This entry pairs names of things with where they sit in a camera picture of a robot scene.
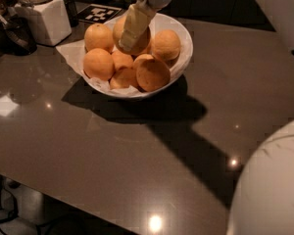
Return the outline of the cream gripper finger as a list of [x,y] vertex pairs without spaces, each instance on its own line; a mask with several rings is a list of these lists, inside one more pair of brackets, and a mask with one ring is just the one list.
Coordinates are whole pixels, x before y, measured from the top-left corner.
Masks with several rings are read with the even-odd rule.
[[126,13],[119,45],[125,51],[131,51],[155,15],[156,12],[149,6],[147,0],[138,0],[135,4],[131,4]]

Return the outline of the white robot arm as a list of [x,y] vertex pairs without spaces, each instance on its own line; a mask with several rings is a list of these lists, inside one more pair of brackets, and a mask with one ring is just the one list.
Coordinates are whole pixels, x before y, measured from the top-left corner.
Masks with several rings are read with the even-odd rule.
[[294,0],[175,0],[184,80],[128,106],[127,208],[142,233],[294,235]]

